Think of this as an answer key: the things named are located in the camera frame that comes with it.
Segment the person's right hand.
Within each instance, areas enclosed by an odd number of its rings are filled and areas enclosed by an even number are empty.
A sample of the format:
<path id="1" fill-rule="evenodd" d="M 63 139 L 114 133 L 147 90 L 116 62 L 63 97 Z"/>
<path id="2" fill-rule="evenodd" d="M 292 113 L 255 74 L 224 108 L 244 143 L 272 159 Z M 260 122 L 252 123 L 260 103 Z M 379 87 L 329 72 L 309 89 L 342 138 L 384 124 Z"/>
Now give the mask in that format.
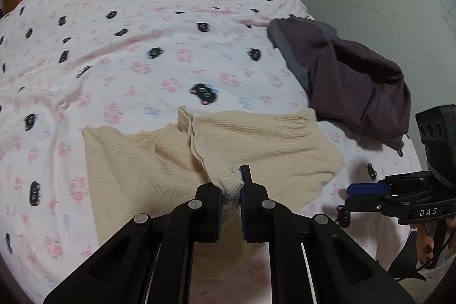
<path id="1" fill-rule="evenodd" d="M 447 226 L 451 228 L 455 233 L 455 219 L 448 218 L 446 220 Z M 417 258 L 420 266 L 430 268 L 431 263 L 434 259 L 434 241 L 433 238 L 428 234 L 428 230 L 425 224 L 414 224 L 410 225 L 411 230 L 417 230 L 416 248 Z M 455 234 L 451 238 L 449 247 L 447 249 L 445 260 L 455 255 Z"/>

